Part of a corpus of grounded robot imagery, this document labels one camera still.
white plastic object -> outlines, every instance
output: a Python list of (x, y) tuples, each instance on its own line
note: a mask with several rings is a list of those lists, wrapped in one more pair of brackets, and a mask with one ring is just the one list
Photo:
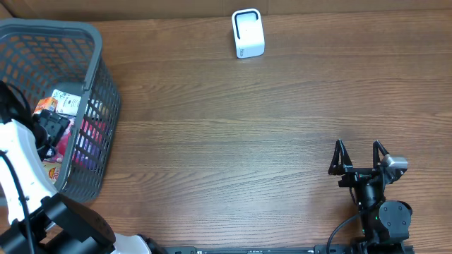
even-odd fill
[(113, 243), (112, 254), (151, 254), (150, 249), (141, 236), (123, 236), (114, 233), (116, 241)]
[(266, 43), (263, 38), (261, 13), (255, 8), (240, 10), (232, 14), (235, 49), (240, 59), (260, 56)]
[[(41, 199), (52, 197), (57, 189), (50, 181), (37, 154), (35, 136), (23, 124), (11, 120), (7, 124), (0, 123), (0, 150), (6, 152), (27, 198), (28, 212), (31, 214), (41, 207)], [(8, 203), (8, 221), (19, 222), (24, 219), (22, 205), (19, 201), (16, 185), (3, 158), (0, 157), (0, 184)]]

wooden surface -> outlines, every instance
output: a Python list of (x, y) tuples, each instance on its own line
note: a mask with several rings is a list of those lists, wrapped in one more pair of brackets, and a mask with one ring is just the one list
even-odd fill
[(230, 17), (243, 8), (262, 15), (452, 8), (452, 0), (0, 0), (20, 18), (75, 21)]
[(322, 244), (356, 213), (327, 174), (335, 141), (365, 167), (379, 139), (410, 162), (386, 188), (414, 210), (407, 243), (451, 253), (452, 11), (263, 22), (266, 53), (245, 60), (229, 18), (94, 24), (123, 106), (91, 207), (164, 246)]

gray plastic basket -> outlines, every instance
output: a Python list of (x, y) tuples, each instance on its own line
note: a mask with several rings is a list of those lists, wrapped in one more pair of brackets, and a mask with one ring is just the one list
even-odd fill
[(54, 89), (81, 96), (55, 182), (78, 202), (99, 195), (121, 106), (101, 50), (100, 33), (86, 23), (0, 21), (0, 79), (19, 88), (32, 109)]

